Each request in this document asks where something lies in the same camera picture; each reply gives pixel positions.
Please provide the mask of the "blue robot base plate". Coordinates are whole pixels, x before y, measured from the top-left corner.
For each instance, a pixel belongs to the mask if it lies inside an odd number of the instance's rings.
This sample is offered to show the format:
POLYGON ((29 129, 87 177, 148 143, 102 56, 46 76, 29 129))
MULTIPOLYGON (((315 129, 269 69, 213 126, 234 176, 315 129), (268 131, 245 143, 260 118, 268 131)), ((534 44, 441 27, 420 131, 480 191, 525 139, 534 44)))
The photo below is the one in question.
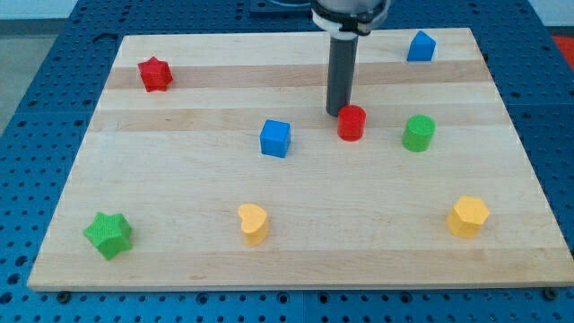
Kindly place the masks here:
POLYGON ((307 17, 310 14, 309 0, 248 0, 249 15, 252 17, 307 17))

